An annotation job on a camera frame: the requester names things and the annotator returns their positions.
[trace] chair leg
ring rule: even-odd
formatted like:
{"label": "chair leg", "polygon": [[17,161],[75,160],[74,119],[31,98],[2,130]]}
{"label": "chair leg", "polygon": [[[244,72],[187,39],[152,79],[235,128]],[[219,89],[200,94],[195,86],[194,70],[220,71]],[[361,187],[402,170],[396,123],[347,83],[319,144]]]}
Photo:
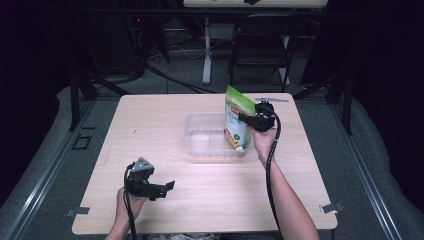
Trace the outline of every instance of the chair leg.
{"label": "chair leg", "polygon": [[230,69],[231,69],[231,62],[232,61],[232,56],[230,56],[230,60],[228,61],[228,68],[227,68],[227,73],[230,73]]}
{"label": "chair leg", "polygon": [[233,74],[234,74],[234,65],[230,65],[230,86],[233,86]]}
{"label": "chair leg", "polygon": [[284,74],[283,86],[281,88],[281,92],[283,93],[286,89],[287,78],[289,77],[289,68],[286,68],[286,73]]}
{"label": "chair leg", "polygon": [[278,67],[274,68],[271,72],[271,75],[274,75],[275,71],[277,71]]}

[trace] black chair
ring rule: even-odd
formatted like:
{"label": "black chair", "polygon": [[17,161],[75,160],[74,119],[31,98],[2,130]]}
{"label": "black chair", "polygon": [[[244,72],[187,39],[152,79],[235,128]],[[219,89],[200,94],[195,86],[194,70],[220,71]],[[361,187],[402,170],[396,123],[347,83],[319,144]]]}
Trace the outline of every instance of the black chair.
{"label": "black chair", "polygon": [[[302,20],[296,16],[252,14],[242,17],[234,26],[232,50],[228,73],[230,85],[234,84],[234,66],[248,68],[285,68],[284,92],[294,45],[303,31]],[[288,36],[287,45],[284,37]]]}

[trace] gray floor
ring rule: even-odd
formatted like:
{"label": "gray floor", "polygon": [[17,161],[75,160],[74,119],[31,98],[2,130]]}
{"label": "gray floor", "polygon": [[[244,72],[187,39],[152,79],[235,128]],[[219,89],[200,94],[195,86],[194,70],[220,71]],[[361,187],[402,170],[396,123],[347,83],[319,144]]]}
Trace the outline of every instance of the gray floor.
{"label": "gray floor", "polygon": [[[208,86],[201,83],[204,59],[201,52],[179,51],[171,53],[170,64],[164,62],[163,58],[157,61],[158,57],[154,58],[155,61],[149,61],[149,64],[191,84],[222,93],[229,81],[229,51],[220,47],[220,44],[213,50],[212,82]],[[289,93],[294,94],[303,89],[299,86],[299,81],[312,44],[313,39],[307,38],[298,44],[290,72],[290,86],[286,89]],[[254,76],[257,72],[236,71],[240,74],[237,79],[246,80],[246,76]],[[269,76],[267,72],[256,75],[255,79],[275,83],[279,76]],[[119,86],[133,94],[194,93],[149,71],[140,79]],[[247,85],[236,86],[242,92],[279,91],[279,88],[271,85],[264,84],[262,87],[264,89]],[[83,119],[73,133],[68,132],[71,123],[69,89],[58,94],[61,106],[54,126],[18,186],[0,210],[2,239],[104,238],[74,235],[71,231],[73,218],[65,216],[69,209],[79,206],[119,100],[109,89],[100,85],[96,85],[96,88],[100,93],[99,99],[95,102],[82,99]],[[401,236],[405,239],[423,239],[422,213],[417,212],[403,197],[389,174],[384,143],[366,112],[359,103],[354,102],[353,136],[346,136],[340,127],[339,106],[325,103],[325,91],[320,90],[308,99],[296,101],[296,105],[330,199],[333,203],[342,202],[346,207],[337,214],[335,239],[399,239]],[[91,137],[86,150],[72,150],[79,134]],[[365,162],[365,170],[369,172],[364,173],[361,161]],[[375,186],[377,192],[369,190],[369,185]],[[240,235],[227,234],[223,239],[238,239]],[[331,232],[320,231],[320,236],[322,239],[331,239]]]}

